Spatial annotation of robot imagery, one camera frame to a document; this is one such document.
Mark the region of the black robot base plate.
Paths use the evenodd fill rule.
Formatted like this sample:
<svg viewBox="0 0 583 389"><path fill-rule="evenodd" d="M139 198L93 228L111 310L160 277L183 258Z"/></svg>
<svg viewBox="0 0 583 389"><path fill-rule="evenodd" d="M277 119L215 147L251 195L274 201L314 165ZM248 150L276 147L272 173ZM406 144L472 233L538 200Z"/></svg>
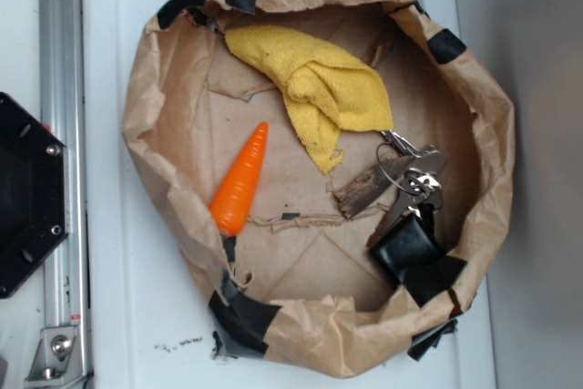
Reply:
<svg viewBox="0 0 583 389"><path fill-rule="evenodd" d="M1 297L8 299L67 236L66 146L1 94Z"/></svg>

